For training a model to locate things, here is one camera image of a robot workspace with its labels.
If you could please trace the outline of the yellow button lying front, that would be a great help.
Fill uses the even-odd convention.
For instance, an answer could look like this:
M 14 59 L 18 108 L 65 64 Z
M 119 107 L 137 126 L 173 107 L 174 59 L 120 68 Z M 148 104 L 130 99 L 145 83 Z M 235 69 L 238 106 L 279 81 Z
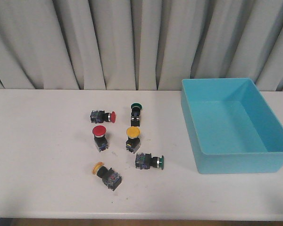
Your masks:
M 112 168 L 106 168 L 101 161 L 94 165 L 92 174 L 101 178 L 103 184 L 112 191 L 122 183 L 122 176 Z

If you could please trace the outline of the yellow button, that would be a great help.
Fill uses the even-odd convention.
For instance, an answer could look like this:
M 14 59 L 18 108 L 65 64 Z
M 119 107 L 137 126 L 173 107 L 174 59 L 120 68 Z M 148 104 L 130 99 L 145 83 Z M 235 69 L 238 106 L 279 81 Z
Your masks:
M 106 168 L 101 161 L 94 165 L 92 174 L 101 178 L 103 184 L 112 191 L 122 183 L 122 176 L 112 168 Z
M 136 153 L 141 146 L 141 140 L 139 138 L 140 129 L 138 127 L 131 126 L 126 130 L 128 140 L 125 143 L 126 150 L 131 153 Z

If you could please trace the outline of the blue plastic box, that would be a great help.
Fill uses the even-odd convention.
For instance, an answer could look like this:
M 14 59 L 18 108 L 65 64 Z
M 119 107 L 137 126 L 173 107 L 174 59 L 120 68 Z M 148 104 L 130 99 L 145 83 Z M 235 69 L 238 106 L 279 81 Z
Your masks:
M 199 173 L 283 166 L 283 126 L 251 79 L 184 79 L 181 106 Z

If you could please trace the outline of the red button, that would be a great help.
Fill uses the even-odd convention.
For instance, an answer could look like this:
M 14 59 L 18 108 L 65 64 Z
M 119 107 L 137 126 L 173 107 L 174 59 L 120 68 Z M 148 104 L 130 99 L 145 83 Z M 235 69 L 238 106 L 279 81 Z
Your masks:
M 105 137 L 106 135 L 106 128 L 104 126 L 95 126 L 92 130 L 94 136 L 94 142 L 99 152 L 102 152 L 108 149 L 108 141 Z

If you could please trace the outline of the green button rear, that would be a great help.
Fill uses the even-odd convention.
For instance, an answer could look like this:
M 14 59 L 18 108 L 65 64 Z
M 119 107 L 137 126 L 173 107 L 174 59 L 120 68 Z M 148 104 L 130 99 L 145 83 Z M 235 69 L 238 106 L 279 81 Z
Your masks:
M 140 126 L 141 110 L 142 110 L 142 105 L 140 103 L 133 103 L 131 105 L 131 126 L 134 127 Z

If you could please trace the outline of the grey curtain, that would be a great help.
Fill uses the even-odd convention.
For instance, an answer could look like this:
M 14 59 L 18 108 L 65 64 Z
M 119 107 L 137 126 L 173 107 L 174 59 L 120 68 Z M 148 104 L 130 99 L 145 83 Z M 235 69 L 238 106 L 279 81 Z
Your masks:
M 0 0 L 0 89 L 283 91 L 283 0 Z

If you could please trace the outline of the green button front sideways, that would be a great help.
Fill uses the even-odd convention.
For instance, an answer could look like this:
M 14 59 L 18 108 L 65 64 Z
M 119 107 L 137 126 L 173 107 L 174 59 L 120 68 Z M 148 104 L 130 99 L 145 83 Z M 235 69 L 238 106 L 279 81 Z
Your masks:
M 150 153 L 137 153 L 135 158 L 135 168 L 140 170 L 148 170 L 151 167 L 156 169 L 164 169 L 165 158 L 162 155 L 161 157 L 154 156 Z

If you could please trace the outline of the red button lying sideways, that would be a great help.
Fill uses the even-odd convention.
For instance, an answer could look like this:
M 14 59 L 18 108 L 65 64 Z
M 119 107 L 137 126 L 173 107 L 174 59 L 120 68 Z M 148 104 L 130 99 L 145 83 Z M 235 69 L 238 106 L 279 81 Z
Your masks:
M 116 113 L 112 111 L 111 113 L 106 113 L 102 110 L 92 110 L 90 115 L 91 123 L 103 123 L 103 122 L 112 122 L 116 121 Z

